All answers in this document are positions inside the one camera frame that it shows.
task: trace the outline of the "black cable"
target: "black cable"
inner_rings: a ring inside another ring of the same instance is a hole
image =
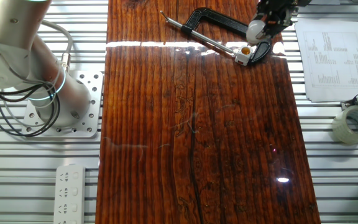
[[[16,91],[16,92],[10,92],[8,93],[9,95],[13,95],[13,93],[25,93],[29,90],[31,90],[28,94],[26,94],[25,96],[23,96],[22,98],[19,98],[19,99],[16,99],[16,100],[13,100],[13,99],[8,99],[6,97],[4,97],[4,92],[0,92],[0,98],[2,100],[5,100],[5,101],[8,101],[8,102],[13,102],[13,103],[17,103],[17,102],[20,102],[20,101],[23,101],[25,99],[27,99],[31,94],[33,94],[35,91],[37,91],[39,88],[41,87],[45,87],[45,86],[48,86],[48,85],[52,85],[51,83],[44,83],[44,84],[39,84],[39,85],[35,85],[33,87],[30,87],[28,89],[25,89],[25,90],[19,90],[19,91]]]
[[[50,94],[50,100],[53,101],[54,99],[51,97],[51,96],[52,96],[51,91],[48,90],[48,93]],[[35,131],[35,132],[33,132],[33,133],[30,133],[30,134],[22,134],[22,133],[16,131],[16,130],[14,129],[14,127],[12,126],[12,124],[11,124],[11,123],[8,121],[8,119],[6,118],[5,114],[3,113],[2,108],[1,108],[1,104],[0,104],[0,112],[1,112],[2,117],[4,118],[4,120],[6,121],[6,123],[9,125],[9,127],[11,127],[16,133],[12,133],[12,132],[6,130],[5,128],[3,128],[3,127],[1,126],[1,124],[0,124],[0,128],[1,128],[4,132],[6,132],[6,133],[8,133],[8,134],[11,134],[11,135],[13,135],[13,136],[20,136],[20,137],[35,137],[35,136],[38,136],[38,135],[40,135],[40,134],[46,132],[50,127],[52,127],[52,126],[55,124],[55,122],[56,122],[56,120],[57,120],[57,118],[58,118],[58,116],[59,116],[59,114],[60,114],[60,100],[59,100],[58,96],[56,96],[55,99],[56,99],[57,109],[55,110],[55,102],[53,102],[53,103],[52,103],[52,112],[51,112],[51,115],[50,115],[48,121],[47,121],[47,122],[45,123],[45,125],[42,126],[39,130],[37,130],[37,131]]]

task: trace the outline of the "white power strip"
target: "white power strip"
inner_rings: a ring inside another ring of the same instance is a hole
[[[53,224],[83,224],[85,167],[60,166],[56,170]]]

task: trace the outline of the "paper sheet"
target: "paper sheet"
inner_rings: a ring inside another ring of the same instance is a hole
[[[345,101],[358,94],[358,23],[300,19],[295,24],[312,102]]]

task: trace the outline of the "tape roll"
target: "tape roll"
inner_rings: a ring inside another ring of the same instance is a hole
[[[353,131],[347,124],[346,120],[349,118],[358,124],[358,106],[350,106],[334,118],[334,135],[346,144],[357,144],[358,132]]]

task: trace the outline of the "mounting plate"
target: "mounting plate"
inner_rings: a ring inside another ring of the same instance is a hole
[[[103,87],[103,74],[92,71],[70,71],[70,76],[82,82],[91,95],[86,114],[75,124],[66,127],[52,126],[48,131],[34,138],[92,138],[98,132],[100,101]],[[24,115],[25,124],[44,123],[37,115],[35,107],[29,101]],[[33,133],[37,128],[22,127],[23,134]]]

